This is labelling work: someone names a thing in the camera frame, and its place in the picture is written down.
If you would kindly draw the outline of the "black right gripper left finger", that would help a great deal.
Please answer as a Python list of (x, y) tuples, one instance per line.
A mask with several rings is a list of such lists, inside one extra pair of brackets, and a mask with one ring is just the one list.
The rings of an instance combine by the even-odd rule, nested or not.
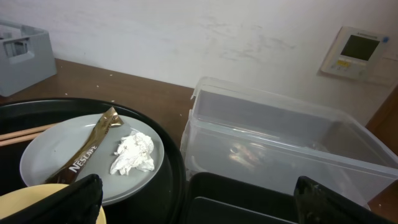
[(102, 199), (102, 180), (90, 174), (2, 221), (3, 224), (96, 223), (103, 218)]

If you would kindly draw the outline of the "grey plate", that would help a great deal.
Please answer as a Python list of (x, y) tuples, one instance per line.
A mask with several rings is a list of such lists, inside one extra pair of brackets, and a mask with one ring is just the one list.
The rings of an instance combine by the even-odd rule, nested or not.
[[(61, 168), (88, 139), (100, 119), (100, 114), (80, 116), (61, 122), (36, 137), (26, 147), (20, 161), (19, 171), (26, 186), (43, 184), (55, 171)], [(111, 128), (93, 157), (88, 161), (77, 179), (97, 174), (103, 182), (103, 205), (122, 201), (147, 185), (160, 170), (165, 152), (160, 136), (148, 124), (128, 116), (121, 116), (124, 124)], [(150, 154), (155, 169), (150, 172), (135, 168), (128, 175), (109, 173), (121, 138), (131, 132), (141, 132), (151, 137), (154, 150)]]

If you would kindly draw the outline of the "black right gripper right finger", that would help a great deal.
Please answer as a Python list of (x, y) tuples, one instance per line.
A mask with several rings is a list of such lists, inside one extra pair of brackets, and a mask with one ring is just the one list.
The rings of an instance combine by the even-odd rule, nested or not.
[(294, 199), (300, 224), (394, 224), (306, 176), (298, 178)]

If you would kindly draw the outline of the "brown Nescafe stick packet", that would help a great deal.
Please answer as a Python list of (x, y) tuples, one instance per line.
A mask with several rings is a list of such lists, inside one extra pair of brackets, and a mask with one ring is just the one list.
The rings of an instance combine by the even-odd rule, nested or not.
[(102, 114), (82, 147), (61, 167), (47, 178), (45, 184), (72, 184), (86, 166), (111, 128), (118, 128), (124, 122), (114, 107)]

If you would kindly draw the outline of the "white tissue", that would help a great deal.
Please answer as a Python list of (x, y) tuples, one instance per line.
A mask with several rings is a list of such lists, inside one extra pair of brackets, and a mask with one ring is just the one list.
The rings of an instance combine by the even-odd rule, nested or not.
[(109, 173), (114, 175), (129, 175), (134, 168), (142, 172), (152, 172), (155, 169), (154, 160), (150, 154), (154, 150), (154, 143), (150, 136), (132, 131), (130, 135), (122, 137), (114, 152), (117, 158), (111, 164)]

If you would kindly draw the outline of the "wooden chopstick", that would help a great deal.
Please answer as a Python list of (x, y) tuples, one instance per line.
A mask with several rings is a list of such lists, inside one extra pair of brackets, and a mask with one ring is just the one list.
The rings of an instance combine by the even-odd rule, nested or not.
[(24, 129), (22, 131), (15, 131), (12, 133), (2, 134), (1, 140), (5, 141), (5, 140), (9, 140), (9, 139), (14, 139), (14, 138), (19, 138), (19, 137), (29, 136), (32, 134), (41, 133), (55, 125), (56, 125), (56, 123), (53, 123), (53, 124), (48, 124), (48, 125), (44, 125), (44, 126), (39, 126), (36, 128)]
[(20, 143), (20, 142), (25, 142), (25, 141), (30, 141), (35, 139), (37, 136), (39, 136), (40, 133), (34, 133), (34, 134), (29, 134), (26, 136), (21, 136), (21, 137), (17, 137), (17, 138), (12, 138), (12, 139), (7, 139), (4, 141), (0, 142), (0, 146), (8, 146), (11, 144), (16, 144), (16, 143)]

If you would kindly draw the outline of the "yellow bowl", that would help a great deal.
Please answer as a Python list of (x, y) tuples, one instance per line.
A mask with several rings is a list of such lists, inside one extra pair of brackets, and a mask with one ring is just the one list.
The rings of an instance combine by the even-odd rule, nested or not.
[(44, 184), (26, 187), (1, 196), (3, 219), (67, 187), (67, 184)]

